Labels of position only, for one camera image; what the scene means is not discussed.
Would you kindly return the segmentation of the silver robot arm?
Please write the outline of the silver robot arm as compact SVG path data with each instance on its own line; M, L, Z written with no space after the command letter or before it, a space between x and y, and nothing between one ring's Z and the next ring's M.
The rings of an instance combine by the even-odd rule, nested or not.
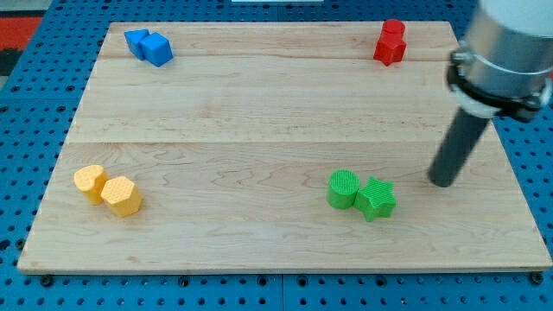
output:
M531 121L552 96L552 0L479 0L447 80L467 114Z

